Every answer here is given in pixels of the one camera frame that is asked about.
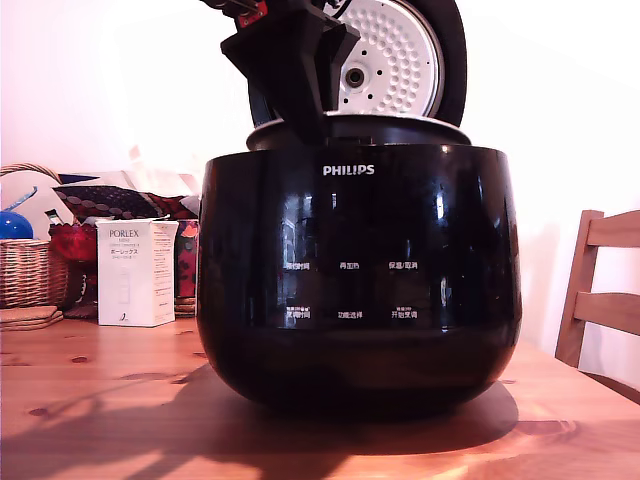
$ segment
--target patterned cloth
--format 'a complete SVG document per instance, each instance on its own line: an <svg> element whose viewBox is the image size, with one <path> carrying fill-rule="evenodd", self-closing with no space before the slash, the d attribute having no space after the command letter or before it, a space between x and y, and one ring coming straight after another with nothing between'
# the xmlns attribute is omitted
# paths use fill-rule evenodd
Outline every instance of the patterned cloth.
<svg viewBox="0 0 640 480"><path fill-rule="evenodd" d="M160 197L125 188L92 185L60 186L53 189L79 222L87 217L113 217L114 220L158 218L169 215L172 220L197 218L185 208L179 197Z"/></svg>

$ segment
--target table surface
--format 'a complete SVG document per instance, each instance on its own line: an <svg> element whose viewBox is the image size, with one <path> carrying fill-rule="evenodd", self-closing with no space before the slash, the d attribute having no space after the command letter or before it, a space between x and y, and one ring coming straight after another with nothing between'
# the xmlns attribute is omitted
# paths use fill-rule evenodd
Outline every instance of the table surface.
<svg viewBox="0 0 640 480"><path fill-rule="evenodd" d="M640 479L640 406L521 344L455 413L277 416L209 367L193 319L2 335L2 478Z"/></svg>

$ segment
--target coaster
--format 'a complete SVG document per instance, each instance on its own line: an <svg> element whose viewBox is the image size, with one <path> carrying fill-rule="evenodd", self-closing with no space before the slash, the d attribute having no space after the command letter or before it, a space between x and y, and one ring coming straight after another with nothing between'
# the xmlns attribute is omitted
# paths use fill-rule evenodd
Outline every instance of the coaster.
<svg viewBox="0 0 640 480"><path fill-rule="evenodd" d="M47 307L27 307L27 308L7 308L0 310L0 324L24 320L45 320L56 313L54 306Z"/></svg>
<svg viewBox="0 0 640 480"><path fill-rule="evenodd" d="M176 312L180 312L180 313L195 312L196 306L195 305L176 305L175 310Z"/></svg>
<svg viewBox="0 0 640 480"><path fill-rule="evenodd" d="M176 305L195 305L195 297L176 297Z"/></svg>
<svg viewBox="0 0 640 480"><path fill-rule="evenodd" d="M37 320L15 320L12 322L4 322L0 325L0 332L39 330L48 327L54 323L63 320L62 312L57 311L51 317Z"/></svg>

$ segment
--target chair backrest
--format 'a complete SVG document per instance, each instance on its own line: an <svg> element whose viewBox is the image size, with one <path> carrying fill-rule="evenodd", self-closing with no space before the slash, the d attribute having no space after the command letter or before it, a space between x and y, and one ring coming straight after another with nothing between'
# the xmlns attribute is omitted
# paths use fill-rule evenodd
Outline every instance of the chair backrest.
<svg viewBox="0 0 640 480"><path fill-rule="evenodd" d="M582 212L556 358L578 367L586 322L640 335L640 295L591 293L599 247L640 248L640 211Z"/></svg>

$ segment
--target white perforated lid plate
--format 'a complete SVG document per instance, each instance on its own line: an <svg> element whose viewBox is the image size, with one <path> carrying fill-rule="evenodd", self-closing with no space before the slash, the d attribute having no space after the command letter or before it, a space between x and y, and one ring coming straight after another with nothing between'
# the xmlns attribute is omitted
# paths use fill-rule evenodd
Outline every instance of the white perforated lid plate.
<svg viewBox="0 0 640 480"><path fill-rule="evenodd" d="M360 32L342 66L341 113L429 116L437 110L443 86L440 48L419 13L402 0L352 0L340 20ZM348 80L354 73L357 82Z"/></svg>

